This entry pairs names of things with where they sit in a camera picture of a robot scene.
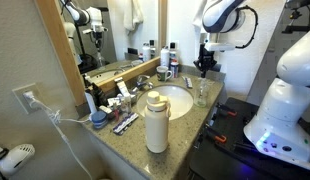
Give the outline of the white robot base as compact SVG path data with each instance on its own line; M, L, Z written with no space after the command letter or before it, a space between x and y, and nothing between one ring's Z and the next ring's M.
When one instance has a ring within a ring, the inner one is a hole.
M282 55L276 71L244 135L260 153L310 170L310 135L298 124L310 105L310 31Z

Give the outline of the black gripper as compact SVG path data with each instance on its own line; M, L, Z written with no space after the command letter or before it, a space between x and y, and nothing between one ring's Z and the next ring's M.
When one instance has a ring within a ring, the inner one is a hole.
M214 59L214 52L207 51L205 49L205 44L201 43L198 59L194 61L195 67L201 72L200 77L205 78L206 72L211 70L216 64L217 61Z

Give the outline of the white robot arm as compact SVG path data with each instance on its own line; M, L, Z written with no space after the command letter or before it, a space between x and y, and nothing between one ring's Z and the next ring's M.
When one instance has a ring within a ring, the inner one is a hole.
M202 0L193 19L193 25L200 31L200 45L195 67L205 78L206 72L217 66L214 53L231 51L248 47L254 39L258 25L257 12L249 7L241 6L245 0ZM239 29L245 21L245 10L250 10L255 16L255 25L251 38L244 45L220 42L219 35Z

